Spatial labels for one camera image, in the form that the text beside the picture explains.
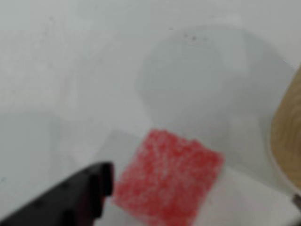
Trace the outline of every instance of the red textured patch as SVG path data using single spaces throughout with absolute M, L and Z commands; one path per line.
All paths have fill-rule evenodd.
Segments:
M 152 130 L 115 184 L 115 203 L 150 226 L 190 226 L 223 157 L 196 140 Z

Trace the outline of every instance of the red sponge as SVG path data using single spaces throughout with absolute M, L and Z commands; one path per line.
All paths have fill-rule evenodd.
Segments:
M 152 130 L 115 185 L 115 203 L 150 226 L 191 226 L 223 157 L 196 140 Z

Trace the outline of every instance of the white background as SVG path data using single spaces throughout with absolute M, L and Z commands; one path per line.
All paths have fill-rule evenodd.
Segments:
M 196 225 L 298 216 L 265 142 L 300 63 L 300 6 L 1 0 L 0 217 L 92 162 L 119 174 L 154 126 L 226 156 Z M 140 225 L 111 204 L 101 224 Z

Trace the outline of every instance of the black plastic tool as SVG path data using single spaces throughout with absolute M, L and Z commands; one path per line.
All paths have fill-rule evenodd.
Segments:
M 74 174 L 0 222 L 0 226 L 91 226 L 113 192 L 113 164 Z

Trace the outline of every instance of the red square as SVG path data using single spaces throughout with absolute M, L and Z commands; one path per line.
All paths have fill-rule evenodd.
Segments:
M 165 130 L 152 130 L 115 184 L 114 201 L 150 226 L 191 226 L 223 156 Z

